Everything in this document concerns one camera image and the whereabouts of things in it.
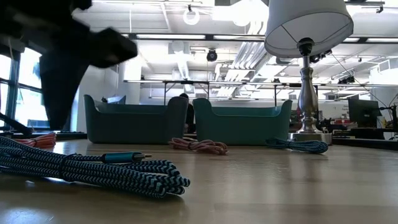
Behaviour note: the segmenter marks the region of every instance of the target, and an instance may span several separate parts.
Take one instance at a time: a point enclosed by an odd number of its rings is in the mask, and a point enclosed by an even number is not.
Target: cable connector
[[[141,152],[115,152],[106,153],[101,156],[103,163],[129,163],[140,162],[141,160],[152,157],[152,155],[143,154]]]

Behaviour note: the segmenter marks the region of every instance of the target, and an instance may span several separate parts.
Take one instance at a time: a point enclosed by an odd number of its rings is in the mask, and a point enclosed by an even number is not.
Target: teal storage bin
[[[93,143],[167,144],[182,138],[188,100],[179,96],[167,106],[117,105],[85,95],[87,138]]]
[[[197,138],[235,146],[263,146],[266,139],[287,139],[292,101],[273,108],[211,107],[204,98],[193,101]]]

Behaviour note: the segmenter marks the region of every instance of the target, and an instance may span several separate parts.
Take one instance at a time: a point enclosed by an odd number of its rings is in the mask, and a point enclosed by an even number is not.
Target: table
[[[58,142],[54,152],[140,150],[189,177],[181,197],[148,199],[58,179],[0,174],[0,223],[397,223],[398,154],[332,146],[324,155],[231,147],[228,156],[168,146]]]

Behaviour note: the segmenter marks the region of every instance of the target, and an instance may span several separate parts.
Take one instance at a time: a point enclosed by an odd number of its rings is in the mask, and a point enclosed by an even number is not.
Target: lamp
[[[302,87],[298,98],[302,128],[290,135],[296,141],[321,140],[331,135],[315,127],[318,97],[312,85],[310,56],[332,49],[354,30],[344,0],[270,0],[266,50],[277,57],[303,58]]]

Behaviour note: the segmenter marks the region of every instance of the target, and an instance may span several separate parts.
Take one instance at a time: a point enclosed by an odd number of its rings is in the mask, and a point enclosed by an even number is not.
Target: white lamp shade
[[[311,38],[310,55],[332,49],[354,31],[344,0],[270,0],[266,50],[277,57],[302,57],[298,42]]]

